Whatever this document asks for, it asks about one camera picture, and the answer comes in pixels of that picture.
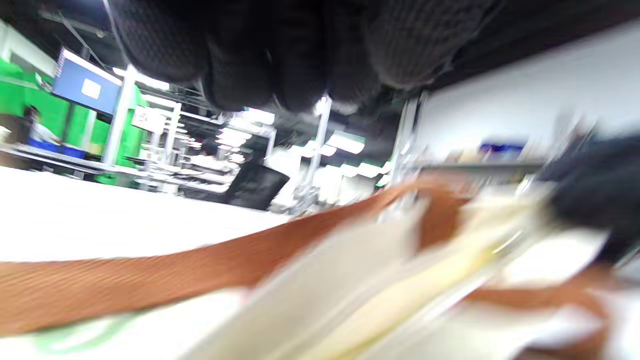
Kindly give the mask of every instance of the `blue bin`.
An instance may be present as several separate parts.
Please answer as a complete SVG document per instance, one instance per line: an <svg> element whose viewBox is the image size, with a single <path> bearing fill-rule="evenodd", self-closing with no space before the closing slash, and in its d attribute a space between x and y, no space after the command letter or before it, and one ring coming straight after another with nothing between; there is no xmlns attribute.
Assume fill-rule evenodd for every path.
<svg viewBox="0 0 640 360"><path fill-rule="evenodd" d="M69 147L69 146L63 145L62 153L64 155L71 156L74 158L84 159L84 155L86 154L86 151L82 149L76 149L75 147Z"/></svg>
<svg viewBox="0 0 640 360"><path fill-rule="evenodd" d="M27 144L33 147L37 147L38 149L47 150L51 152L58 152L58 149L59 149L58 144L50 143L50 142L41 142L38 140L34 140L32 138L29 138L29 140L27 141ZM62 154L71 156L73 158L84 159L84 155L86 154L86 151L81 149L76 149L75 147L63 145Z"/></svg>
<svg viewBox="0 0 640 360"><path fill-rule="evenodd" d="M27 141L27 144L33 147L37 147L38 149L58 152L58 144L55 144L55 143L41 142L33 138L29 138L29 140Z"/></svg>

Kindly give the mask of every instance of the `green partition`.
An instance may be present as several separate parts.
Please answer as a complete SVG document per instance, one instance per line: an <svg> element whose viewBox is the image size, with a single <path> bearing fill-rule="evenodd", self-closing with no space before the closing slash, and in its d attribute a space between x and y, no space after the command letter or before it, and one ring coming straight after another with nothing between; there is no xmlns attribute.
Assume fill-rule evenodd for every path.
<svg viewBox="0 0 640 360"><path fill-rule="evenodd" d="M40 110L40 122L51 130L56 136L61 137L65 127L65 119L70 106L74 107L74 113L70 119L67 133L67 143L75 147L82 146L84 127L89 116L89 109L80 105L70 104L64 99L53 96L42 90L34 73L24 72L19 66L0 60L0 113L22 116L26 106L35 106ZM46 82L52 79L42 76ZM33 84L36 88L26 87L24 84ZM142 98L139 88L135 88L135 96L129 104L127 123L122 133L120 150L118 152L117 165L133 167L134 163L126 160L126 156L137 157L140 155L142 142L146 138L146 131L131 125L133 114L138 105L147 106ZM92 146L90 152L101 155L109 135L109 124L96 120L91 136Z"/></svg>

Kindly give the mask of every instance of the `shelf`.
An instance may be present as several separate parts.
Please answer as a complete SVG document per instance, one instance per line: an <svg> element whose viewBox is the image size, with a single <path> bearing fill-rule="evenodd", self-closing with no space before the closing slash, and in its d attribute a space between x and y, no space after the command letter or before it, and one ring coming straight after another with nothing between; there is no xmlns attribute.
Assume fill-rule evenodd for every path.
<svg viewBox="0 0 640 360"><path fill-rule="evenodd" d="M537 170L545 163L542 161L505 161L488 163L416 163L415 166L422 169L433 170Z"/></svg>

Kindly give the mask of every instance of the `white table surface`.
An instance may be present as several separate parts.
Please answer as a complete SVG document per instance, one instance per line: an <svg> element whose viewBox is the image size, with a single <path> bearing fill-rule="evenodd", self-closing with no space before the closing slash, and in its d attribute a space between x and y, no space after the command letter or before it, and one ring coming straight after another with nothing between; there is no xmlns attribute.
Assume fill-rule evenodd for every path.
<svg viewBox="0 0 640 360"><path fill-rule="evenodd" d="M0 219L0 261L43 261L169 254L289 217L0 167Z"/></svg>

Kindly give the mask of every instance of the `monitor screen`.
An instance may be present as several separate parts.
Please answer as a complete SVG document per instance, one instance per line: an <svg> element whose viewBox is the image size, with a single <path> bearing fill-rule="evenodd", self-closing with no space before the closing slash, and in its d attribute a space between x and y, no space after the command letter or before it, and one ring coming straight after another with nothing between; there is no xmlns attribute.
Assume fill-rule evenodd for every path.
<svg viewBox="0 0 640 360"><path fill-rule="evenodd" d="M113 115L122 81L67 49L60 51L51 92L76 104Z"/></svg>

